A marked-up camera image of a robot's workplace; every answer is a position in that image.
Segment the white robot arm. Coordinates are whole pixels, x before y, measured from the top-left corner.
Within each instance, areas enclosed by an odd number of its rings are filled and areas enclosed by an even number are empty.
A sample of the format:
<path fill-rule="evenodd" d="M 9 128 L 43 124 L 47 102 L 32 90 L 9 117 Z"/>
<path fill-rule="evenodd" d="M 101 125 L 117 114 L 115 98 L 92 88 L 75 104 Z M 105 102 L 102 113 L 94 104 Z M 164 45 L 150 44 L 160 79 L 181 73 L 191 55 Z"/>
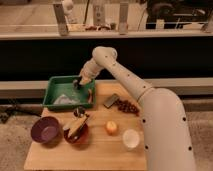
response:
<path fill-rule="evenodd" d="M 98 46 L 80 71 L 84 85 L 106 69 L 143 109 L 148 171 L 196 171 L 196 162 L 182 101 L 166 88 L 155 88 L 117 62 L 117 51 Z"/>

